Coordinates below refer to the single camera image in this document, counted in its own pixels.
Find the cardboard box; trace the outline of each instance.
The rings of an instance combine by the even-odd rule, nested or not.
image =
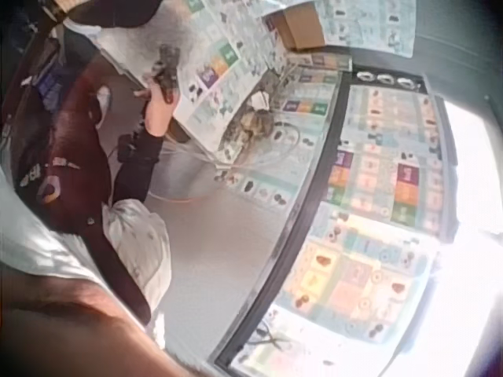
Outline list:
[[[325,45],[318,12],[313,2],[274,13],[271,20],[287,49],[312,49]]]

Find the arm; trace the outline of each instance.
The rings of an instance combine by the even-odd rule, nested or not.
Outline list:
[[[145,112],[145,129],[134,143],[133,155],[119,169],[114,184],[113,203],[124,199],[145,201],[154,166],[159,161],[163,136],[178,103],[178,93],[173,93],[173,103],[167,104],[160,87],[153,81],[149,86],[148,92],[138,94],[142,96],[149,93],[152,98]]]

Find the black sleeve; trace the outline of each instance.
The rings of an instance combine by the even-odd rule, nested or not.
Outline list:
[[[112,202],[138,199],[144,202],[149,193],[154,166],[159,161],[163,138],[155,137],[143,129],[134,142],[135,150],[123,163],[117,174]]]

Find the game board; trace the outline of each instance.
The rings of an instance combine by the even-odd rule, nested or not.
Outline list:
[[[329,69],[336,71],[351,71],[353,60],[351,55],[339,53],[287,53],[290,64],[300,66]]]
[[[182,96],[174,117],[210,155],[266,69],[281,73],[286,62],[277,31],[241,0],[163,0],[143,27],[104,29],[94,42],[139,82],[160,44],[179,46]]]
[[[254,377],[379,375],[437,248],[431,237],[321,202],[280,293],[231,367]]]
[[[432,250],[426,245],[432,244],[321,203],[275,302],[349,338],[371,343],[400,338],[397,324],[429,276]]]
[[[352,86],[325,199],[437,236],[444,202],[441,158],[428,96]]]
[[[299,93],[326,91],[323,112],[274,112],[271,135],[253,145],[244,163],[250,167],[222,172],[215,179],[237,195],[268,210],[289,213],[310,165],[319,156],[328,127],[327,115],[336,100],[340,73],[298,68],[278,94],[280,103]]]
[[[413,55],[416,0],[316,0],[325,43]]]
[[[287,89],[274,98],[273,110],[326,117],[334,87],[340,84],[340,74],[337,71],[298,68],[289,82]]]

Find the purple square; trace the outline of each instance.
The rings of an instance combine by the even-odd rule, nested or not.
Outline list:
[[[300,105],[300,101],[288,101],[283,107],[284,112],[296,112]]]
[[[211,86],[218,80],[218,75],[211,67],[206,67],[204,71],[198,72],[198,75],[208,89],[210,89]]]
[[[337,151],[336,165],[338,167],[350,168],[353,163],[353,153],[345,151]]]
[[[313,79],[313,76],[311,76],[311,75],[301,75],[299,82],[311,82],[312,79]]]
[[[409,165],[398,164],[397,181],[409,183],[411,185],[419,185],[419,169],[410,167]]]

